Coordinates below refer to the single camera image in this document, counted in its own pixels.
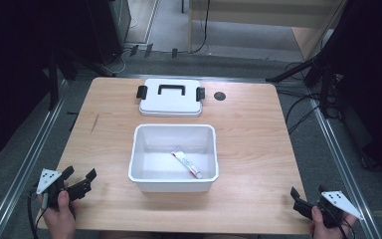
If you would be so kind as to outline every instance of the wooden table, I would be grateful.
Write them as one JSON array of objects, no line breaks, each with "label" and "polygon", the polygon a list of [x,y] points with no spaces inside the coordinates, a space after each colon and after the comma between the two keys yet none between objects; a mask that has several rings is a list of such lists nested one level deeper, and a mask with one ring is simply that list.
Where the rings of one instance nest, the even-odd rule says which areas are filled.
[{"label": "wooden table", "polygon": [[[95,168],[78,200],[79,229],[305,234],[290,188],[304,197],[276,89],[267,84],[202,82],[198,118],[144,117],[135,97],[144,80],[93,81],[58,170],[76,183]],[[226,94],[224,101],[214,99]],[[128,178],[133,134],[141,123],[208,123],[216,129],[219,178],[208,192],[144,193]]]}]

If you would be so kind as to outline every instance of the human hand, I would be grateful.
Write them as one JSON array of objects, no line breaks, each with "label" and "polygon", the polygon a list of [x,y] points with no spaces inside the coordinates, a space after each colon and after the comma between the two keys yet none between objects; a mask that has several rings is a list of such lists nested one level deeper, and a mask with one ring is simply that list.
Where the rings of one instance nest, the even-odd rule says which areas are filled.
[{"label": "human hand", "polygon": [[70,195],[61,191],[58,195],[59,210],[49,207],[43,214],[46,225],[54,239],[74,239],[76,220],[70,211]]},{"label": "human hand", "polygon": [[[309,226],[309,231],[314,239],[342,239],[343,234],[338,227],[326,228],[323,223],[323,217],[320,209],[317,206],[313,206],[311,209],[312,222]],[[348,235],[350,227],[356,222],[356,217],[351,214],[345,214],[342,229],[345,235]]]}]

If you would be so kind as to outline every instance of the black circular hole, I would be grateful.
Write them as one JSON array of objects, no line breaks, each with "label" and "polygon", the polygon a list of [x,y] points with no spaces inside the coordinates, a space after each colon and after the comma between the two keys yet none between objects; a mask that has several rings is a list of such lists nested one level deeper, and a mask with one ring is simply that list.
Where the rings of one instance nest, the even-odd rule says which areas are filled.
[{"label": "black circular hole", "polygon": [[226,95],[225,93],[223,92],[217,92],[215,93],[215,99],[218,100],[218,101],[224,101],[226,98]]}]

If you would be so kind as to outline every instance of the small object in bin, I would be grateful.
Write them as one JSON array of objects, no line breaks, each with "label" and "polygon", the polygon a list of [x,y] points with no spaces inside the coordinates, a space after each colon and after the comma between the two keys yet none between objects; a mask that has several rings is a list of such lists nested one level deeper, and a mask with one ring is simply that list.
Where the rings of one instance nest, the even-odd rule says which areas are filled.
[{"label": "small object in bin", "polygon": [[198,170],[194,163],[185,156],[185,153],[182,151],[181,147],[177,147],[175,150],[173,150],[172,155],[175,156],[179,161],[181,161],[182,164],[188,167],[188,169],[192,172],[192,174],[195,177],[197,177],[198,179],[203,178],[203,176],[200,173],[200,170]]}]

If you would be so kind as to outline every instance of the white lid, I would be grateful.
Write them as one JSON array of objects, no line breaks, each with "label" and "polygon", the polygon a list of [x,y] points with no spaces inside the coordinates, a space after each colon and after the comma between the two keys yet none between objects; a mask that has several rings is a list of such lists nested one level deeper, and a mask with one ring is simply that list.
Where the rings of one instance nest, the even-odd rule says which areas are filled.
[{"label": "white lid", "polygon": [[146,97],[139,105],[144,116],[197,117],[202,112],[202,104],[197,101],[199,81],[147,79],[144,85]]}]

